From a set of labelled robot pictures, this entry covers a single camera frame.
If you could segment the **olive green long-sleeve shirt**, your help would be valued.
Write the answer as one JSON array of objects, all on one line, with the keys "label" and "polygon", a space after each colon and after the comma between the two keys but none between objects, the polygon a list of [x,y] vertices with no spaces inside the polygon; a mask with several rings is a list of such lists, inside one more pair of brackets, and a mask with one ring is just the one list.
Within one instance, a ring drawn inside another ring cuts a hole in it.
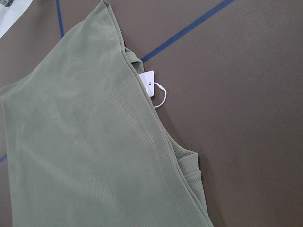
[{"label": "olive green long-sleeve shirt", "polygon": [[101,1],[0,90],[15,227],[210,227],[198,154],[168,134]]}]

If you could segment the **white red price tag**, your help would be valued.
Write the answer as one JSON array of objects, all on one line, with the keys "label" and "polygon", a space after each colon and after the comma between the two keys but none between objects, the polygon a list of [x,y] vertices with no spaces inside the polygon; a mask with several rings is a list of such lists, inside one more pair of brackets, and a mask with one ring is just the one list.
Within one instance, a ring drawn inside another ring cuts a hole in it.
[{"label": "white red price tag", "polygon": [[154,96],[154,86],[157,86],[160,90],[164,92],[164,98],[162,102],[156,106],[154,106],[155,109],[160,108],[166,101],[167,98],[167,91],[165,87],[163,87],[161,84],[155,82],[154,80],[154,71],[147,71],[139,74],[139,77],[145,87],[145,91],[149,97]]}]

